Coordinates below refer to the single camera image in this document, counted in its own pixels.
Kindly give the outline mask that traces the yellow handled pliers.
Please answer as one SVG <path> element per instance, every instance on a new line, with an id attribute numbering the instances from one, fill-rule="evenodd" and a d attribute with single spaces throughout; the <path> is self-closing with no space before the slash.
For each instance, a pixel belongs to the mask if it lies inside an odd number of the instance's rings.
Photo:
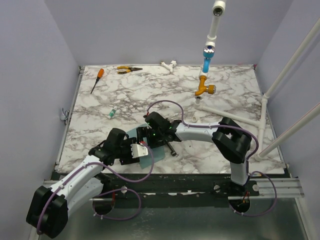
<path id="1" fill-rule="evenodd" d="M 117 73 L 119 75 L 124 75 L 127 73 L 135 72 L 135 71 L 140 71 L 143 70 L 141 67 L 133 67 L 133 66 L 118 66 L 117 67 Z"/>

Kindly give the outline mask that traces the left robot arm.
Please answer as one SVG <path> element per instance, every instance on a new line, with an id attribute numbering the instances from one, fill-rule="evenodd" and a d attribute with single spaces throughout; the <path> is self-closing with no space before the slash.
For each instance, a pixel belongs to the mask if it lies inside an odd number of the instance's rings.
<path id="1" fill-rule="evenodd" d="M 89 150 L 88 155 L 68 175 L 49 187 L 41 185 L 33 194 L 26 222 L 38 235 L 57 237 L 71 214 L 92 197 L 107 197 L 111 185 L 98 179 L 116 159 L 139 160 L 149 149 L 146 143 L 121 129 L 113 128 L 107 139 Z"/>

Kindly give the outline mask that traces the orange handled screwdriver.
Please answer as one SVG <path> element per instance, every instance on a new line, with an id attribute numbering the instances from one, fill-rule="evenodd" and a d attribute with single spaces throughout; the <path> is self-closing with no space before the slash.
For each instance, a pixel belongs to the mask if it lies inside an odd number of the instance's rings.
<path id="1" fill-rule="evenodd" d="M 98 83 L 99 80 L 102 78 L 103 74 L 104 74 L 104 69 L 101 68 L 101 69 L 98 71 L 98 74 L 97 74 L 97 76 L 96 76 L 95 83 L 94 83 L 94 85 L 93 85 L 93 87 L 92 87 L 92 90 L 91 90 L 91 92 L 90 92 L 91 94 L 93 93 L 93 91 L 94 91 L 97 83 Z"/>

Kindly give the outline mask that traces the white pipe tee fitting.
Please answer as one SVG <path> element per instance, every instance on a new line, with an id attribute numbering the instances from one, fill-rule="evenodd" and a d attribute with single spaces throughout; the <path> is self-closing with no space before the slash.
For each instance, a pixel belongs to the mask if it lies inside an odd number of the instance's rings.
<path id="1" fill-rule="evenodd" d="M 174 68 L 177 66 L 177 61 L 176 60 L 172 60 L 169 64 L 166 64 L 164 61 L 161 61 L 160 65 L 162 67 L 164 67 L 165 69 L 167 69 L 170 74 L 172 74 Z"/>

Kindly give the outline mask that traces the metal wall hook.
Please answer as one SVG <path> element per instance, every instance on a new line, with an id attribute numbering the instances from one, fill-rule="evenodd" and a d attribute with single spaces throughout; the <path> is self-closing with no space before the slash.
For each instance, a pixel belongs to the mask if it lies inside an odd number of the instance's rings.
<path id="1" fill-rule="evenodd" d="M 61 113 L 60 113 L 60 120 L 61 121 L 64 121 L 64 122 L 67 122 L 68 121 L 68 118 L 69 118 L 69 114 L 70 114 L 70 111 L 69 110 L 64 110 L 64 108 L 61 109 Z"/>

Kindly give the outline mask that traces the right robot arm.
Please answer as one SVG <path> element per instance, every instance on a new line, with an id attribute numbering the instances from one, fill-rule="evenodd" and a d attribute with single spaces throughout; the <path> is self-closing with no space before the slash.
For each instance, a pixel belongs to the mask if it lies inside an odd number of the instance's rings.
<path id="1" fill-rule="evenodd" d="M 213 143 L 231 169 L 230 191 L 241 196 L 248 190 L 249 167 L 246 155 L 251 147 L 252 136 L 232 119 L 223 117 L 218 123 L 191 124 L 182 120 L 170 122 L 157 112 L 145 117 L 147 126 L 136 129 L 137 140 L 146 140 L 150 148 L 158 148 L 171 142 L 200 141 Z"/>

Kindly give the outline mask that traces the small white pipe elbow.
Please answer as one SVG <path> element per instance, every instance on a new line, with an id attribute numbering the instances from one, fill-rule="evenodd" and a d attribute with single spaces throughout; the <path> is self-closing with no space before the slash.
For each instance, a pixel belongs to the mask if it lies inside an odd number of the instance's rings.
<path id="1" fill-rule="evenodd" d="M 193 123 L 200 123 L 200 122 L 201 122 L 200 117 L 197 116 L 197 115 L 194 115 L 194 116 L 192 117 L 192 122 L 193 122 Z"/>

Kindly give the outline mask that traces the blue tap valve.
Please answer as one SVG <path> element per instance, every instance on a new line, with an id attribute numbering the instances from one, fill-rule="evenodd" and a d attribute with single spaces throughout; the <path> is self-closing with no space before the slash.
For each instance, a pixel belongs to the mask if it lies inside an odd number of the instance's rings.
<path id="1" fill-rule="evenodd" d="M 204 47 L 202 54 L 204 57 L 202 72 L 206 74 L 209 71 L 211 59 L 213 58 L 213 56 L 215 54 L 215 47 L 212 45 L 208 45 L 208 46 Z"/>

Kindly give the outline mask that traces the black metal T bar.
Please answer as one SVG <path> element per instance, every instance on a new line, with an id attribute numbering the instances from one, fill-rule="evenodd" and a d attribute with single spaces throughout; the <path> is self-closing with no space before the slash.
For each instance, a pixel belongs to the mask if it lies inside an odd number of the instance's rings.
<path id="1" fill-rule="evenodd" d="M 164 143 L 165 143 L 165 145 L 169 148 L 169 150 L 170 150 L 170 155 L 171 155 L 172 157 L 177 157 L 178 154 L 177 154 L 177 152 L 175 151 L 175 149 L 172 147 L 172 145 L 171 145 L 167 140 L 164 140 Z"/>

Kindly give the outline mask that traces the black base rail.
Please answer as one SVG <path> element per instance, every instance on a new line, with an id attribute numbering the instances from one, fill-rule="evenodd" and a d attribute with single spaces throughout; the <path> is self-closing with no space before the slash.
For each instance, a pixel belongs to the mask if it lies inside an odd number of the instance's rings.
<path id="1" fill-rule="evenodd" d="M 259 195 L 257 183 L 248 180 L 245 186 L 238 186 L 229 175 L 216 174 L 152 174 L 140 183 L 100 173 L 89 180 L 75 195 L 52 187 L 39 190 L 49 203 L 48 209 L 55 213 L 71 215 L 79 207 L 92 201 L 98 214 L 107 214 L 113 208 L 227 208 L 235 205 L 246 212 L 250 197 Z"/>

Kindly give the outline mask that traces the orange brass tap valve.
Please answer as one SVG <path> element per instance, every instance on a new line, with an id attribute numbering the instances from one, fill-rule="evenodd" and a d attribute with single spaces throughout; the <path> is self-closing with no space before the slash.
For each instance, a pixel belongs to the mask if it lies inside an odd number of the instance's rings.
<path id="1" fill-rule="evenodd" d="M 202 95 L 203 93 L 208 93 L 210 95 L 213 95 L 216 93 L 216 86 L 215 85 L 205 85 L 206 80 L 207 80 L 207 76 L 205 76 L 205 75 L 199 76 L 198 90 L 194 93 L 194 95 L 196 97 Z"/>

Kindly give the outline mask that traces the white PVC pipe assembly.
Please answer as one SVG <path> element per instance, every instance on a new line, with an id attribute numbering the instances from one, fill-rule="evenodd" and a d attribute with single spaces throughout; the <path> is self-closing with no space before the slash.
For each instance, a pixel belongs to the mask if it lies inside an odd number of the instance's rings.
<path id="1" fill-rule="evenodd" d="M 219 23 L 221 20 L 221 17 L 224 15 L 226 11 L 226 1 L 225 0 L 216 0 L 213 4 L 211 13 L 212 13 L 212 21 L 209 29 L 209 33 L 206 37 L 205 45 L 206 46 L 214 46 L 216 50 L 216 40 L 217 40 L 217 32 L 219 28 Z M 277 147 L 279 147 L 282 143 L 284 143 L 289 137 L 291 137 L 293 134 L 295 134 L 298 130 L 300 130 L 302 127 L 304 127 L 307 123 L 309 123 L 311 120 L 313 120 L 315 117 L 317 117 L 320 114 L 320 105 L 317 104 L 312 109 L 310 109 L 305 115 L 303 115 L 295 124 L 293 124 L 291 127 L 289 127 L 284 133 L 282 133 L 279 137 L 277 137 L 270 145 L 268 145 L 266 148 L 263 148 L 263 139 L 265 135 L 265 129 L 266 129 L 266 115 L 267 115 L 267 103 L 272 95 L 272 93 L 275 91 L 276 87 L 280 84 L 280 82 L 283 80 L 283 78 L 286 76 L 286 74 L 289 72 L 289 70 L 292 68 L 292 66 L 296 63 L 298 60 L 298 57 L 303 53 L 303 51 L 307 48 L 307 45 L 313 40 L 313 38 L 316 36 L 318 31 L 320 30 L 320 21 L 317 20 L 316 23 L 313 25 L 309 33 L 306 35 L 306 37 L 303 39 L 299 47 L 296 49 L 292 57 L 289 59 L 287 64 L 284 66 L 284 68 L 281 70 L 271 87 L 267 90 L 266 93 L 262 95 L 261 99 L 261 113 L 260 113 L 260 119 L 259 120 L 251 120 L 249 118 L 244 118 L 237 116 L 235 114 L 231 114 L 225 111 L 221 111 L 218 109 L 210 108 L 208 106 L 205 106 L 203 103 L 201 103 L 202 98 L 200 96 L 195 96 L 195 103 L 194 107 L 197 110 L 206 111 L 209 113 L 217 114 L 222 117 L 228 117 L 233 120 L 240 121 L 242 123 L 246 123 L 252 126 L 255 126 L 258 129 L 258 150 L 255 154 L 255 159 L 258 161 L 264 159 L 267 157 L 269 153 L 271 153 L 273 150 L 275 150 Z M 203 65 L 200 70 L 199 76 L 204 75 L 208 77 L 208 73 L 203 73 Z"/>

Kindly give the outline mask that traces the green glue tube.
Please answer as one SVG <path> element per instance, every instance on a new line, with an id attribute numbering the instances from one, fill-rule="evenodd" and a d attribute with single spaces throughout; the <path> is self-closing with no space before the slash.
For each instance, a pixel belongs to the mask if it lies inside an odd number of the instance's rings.
<path id="1" fill-rule="evenodd" d="M 114 107 L 114 108 L 110 111 L 110 113 L 108 114 L 108 116 L 107 116 L 108 119 L 112 119 L 112 118 L 115 116 L 116 111 L 117 111 L 117 108 Z"/>

